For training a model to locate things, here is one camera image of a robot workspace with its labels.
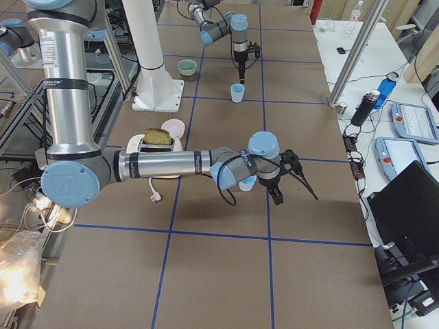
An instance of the white desk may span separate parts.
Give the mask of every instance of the white desk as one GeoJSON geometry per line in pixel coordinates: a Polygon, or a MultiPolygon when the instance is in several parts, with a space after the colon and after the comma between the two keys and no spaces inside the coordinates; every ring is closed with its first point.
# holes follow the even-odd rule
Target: white desk
{"type": "MultiPolygon", "coordinates": [[[[358,26],[353,34],[346,34],[344,32],[346,22],[336,21],[334,23],[334,31],[321,32],[315,29],[319,52],[324,65],[324,72],[331,90],[333,88],[333,83],[337,81],[337,77],[340,74],[344,62],[348,57],[348,52],[346,52],[344,55],[340,55],[336,48],[343,47],[345,50],[351,49],[361,25],[361,23],[358,23],[358,26]]],[[[325,24],[325,22],[318,21],[317,26],[321,26],[320,24],[325,24]]],[[[372,89],[377,89],[381,80],[384,78],[384,75],[390,71],[397,70],[402,74],[403,69],[408,67],[408,65],[403,67],[405,63],[406,60],[399,50],[398,45],[395,43],[389,30],[384,23],[379,23],[375,28],[374,33],[370,37],[368,45],[362,53],[361,59],[357,63],[350,80],[356,80],[359,77],[368,77],[371,75],[382,75],[382,77],[369,77],[356,82],[349,82],[342,94],[342,97],[340,98],[340,101],[344,101],[348,104],[348,108],[343,115],[339,114],[338,118],[345,120],[346,123],[350,123],[350,119],[355,112],[355,107],[361,101],[364,94],[368,93],[372,89]]],[[[396,87],[389,99],[401,103],[423,105],[421,97],[424,94],[425,91],[420,84],[408,84],[403,78],[401,78],[396,84],[396,87]]],[[[425,102],[425,105],[431,108],[436,124],[439,123],[439,113],[431,102],[431,99],[425,95],[423,97],[423,101],[425,102]]],[[[364,197],[368,196],[372,192],[380,191],[388,184],[387,178],[385,178],[384,174],[379,168],[379,163],[375,153],[375,141],[372,140],[379,136],[397,137],[393,129],[393,123],[390,119],[391,105],[392,103],[389,102],[383,107],[381,110],[381,116],[380,112],[372,116],[375,126],[378,125],[375,137],[373,137],[373,133],[362,134],[357,142],[357,148],[363,154],[363,156],[366,157],[366,154],[368,154],[366,159],[366,168],[364,170],[367,184],[364,197]]],[[[343,121],[339,122],[340,129],[343,131],[346,127],[346,124],[343,121]]],[[[367,120],[367,122],[365,122],[362,126],[362,131],[364,132],[372,131],[372,129],[373,126],[369,120],[367,120]]],[[[357,127],[349,127],[347,131],[348,134],[355,132],[358,132],[357,127]]],[[[426,161],[439,160],[439,145],[419,145],[426,161]]],[[[439,180],[439,164],[433,164],[429,166],[429,168],[432,175],[439,180]]],[[[362,188],[363,185],[364,182],[360,181],[360,188],[362,188]]],[[[379,236],[377,236],[375,224],[372,221],[368,223],[368,229],[370,230],[370,239],[372,243],[376,245],[379,242],[379,236]]],[[[402,311],[400,310],[400,312],[392,315],[392,317],[396,318],[400,316],[401,313],[402,311]]],[[[407,316],[405,320],[405,329],[432,329],[437,328],[438,323],[439,310],[435,310],[426,317],[407,316]]],[[[400,328],[401,322],[395,322],[394,327],[400,328]]]]}

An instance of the bread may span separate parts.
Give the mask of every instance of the bread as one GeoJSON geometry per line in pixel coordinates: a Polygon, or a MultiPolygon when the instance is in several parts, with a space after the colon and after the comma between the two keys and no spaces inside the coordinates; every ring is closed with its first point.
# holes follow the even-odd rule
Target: bread
{"type": "Polygon", "coordinates": [[[145,138],[143,140],[145,144],[172,145],[172,139],[169,135],[169,132],[158,128],[151,128],[146,130],[145,138]]]}

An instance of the black bottle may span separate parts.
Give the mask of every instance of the black bottle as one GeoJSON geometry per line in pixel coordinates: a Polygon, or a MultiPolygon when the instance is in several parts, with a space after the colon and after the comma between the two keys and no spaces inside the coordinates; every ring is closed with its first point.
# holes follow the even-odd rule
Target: black bottle
{"type": "Polygon", "coordinates": [[[351,119],[351,124],[360,127],[364,121],[368,118],[369,114],[372,112],[374,106],[377,104],[379,91],[372,90],[370,93],[365,94],[358,106],[357,111],[351,119]]]}

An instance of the water bottle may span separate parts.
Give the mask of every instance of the water bottle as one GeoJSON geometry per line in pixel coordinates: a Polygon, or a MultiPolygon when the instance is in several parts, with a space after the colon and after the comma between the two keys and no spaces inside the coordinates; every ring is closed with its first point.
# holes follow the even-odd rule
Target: water bottle
{"type": "Polygon", "coordinates": [[[372,90],[370,93],[365,94],[357,111],[351,119],[351,124],[355,127],[361,127],[361,125],[366,121],[369,114],[372,112],[375,104],[377,103],[379,97],[379,91],[372,90]]]}
{"type": "Polygon", "coordinates": [[[375,105],[374,110],[381,108],[392,92],[393,88],[396,86],[396,81],[399,79],[399,74],[397,72],[390,72],[386,75],[386,78],[381,81],[378,87],[378,91],[381,93],[378,97],[377,105],[375,105]]]}
{"type": "Polygon", "coordinates": [[[346,28],[344,29],[346,33],[352,33],[355,30],[355,25],[361,16],[362,7],[363,1],[358,1],[354,9],[352,9],[351,15],[349,16],[349,22],[346,24],[346,28]]]}

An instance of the blue bottle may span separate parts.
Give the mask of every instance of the blue bottle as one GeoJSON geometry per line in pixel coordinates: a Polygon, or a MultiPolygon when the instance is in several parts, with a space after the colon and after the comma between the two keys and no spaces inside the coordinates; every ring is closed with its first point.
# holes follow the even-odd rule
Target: blue bottle
{"type": "Polygon", "coordinates": [[[396,81],[399,79],[399,74],[397,72],[390,72],[386,75],[386,78],[381,81],[378,91],[380,92],[380,95],[378,97],[377,105],[373,108],[374,110],[379,109],[382,107],[386,99],[389,97],[390,93],[392,92],[393,88],[396,86],[396,81]]]}

